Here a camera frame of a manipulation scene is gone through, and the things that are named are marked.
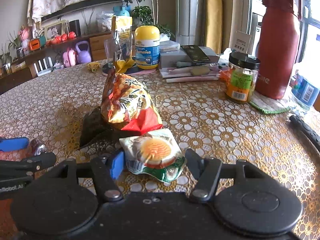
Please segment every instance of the purple kettlebell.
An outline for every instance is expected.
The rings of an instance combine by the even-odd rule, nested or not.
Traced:
[[[81,44],[87,44],[88,48],[87,50],[80,50],[79,45]],[[89,50],[89,42],[87,41],[80,41],[76,44],[76,50],[78,52],[78,63],[79,64],[84,64],[84,63],[89,63],[91,62],[91,55],[90,55],[90,50]]]

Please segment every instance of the picture frame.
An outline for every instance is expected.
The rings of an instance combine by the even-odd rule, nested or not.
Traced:
[[[61,20],[44,27],[44,36],[46,41],[55,38],[58,35],[63,35],[69,31],[69,21]]]

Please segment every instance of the yellow and white bottle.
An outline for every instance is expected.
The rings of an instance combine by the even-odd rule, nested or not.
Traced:
[[[153,69],[160,59],[160,32],[155,26],[140,26],[134,33],[136,63],[139,68]]]

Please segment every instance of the black jar lid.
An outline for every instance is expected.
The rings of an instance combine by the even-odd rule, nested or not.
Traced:
[[[230,53],[229,62],[241,68],[247,68],[252,70],[257,70],[260,65],[260,60],[255,56],[238,52],[238,51],[234,51]]]

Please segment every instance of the yellow lid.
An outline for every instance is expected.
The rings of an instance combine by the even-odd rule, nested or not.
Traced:
[[[160,31],[156,26],[140,26],[134,32],[135,40],[160,39]]]

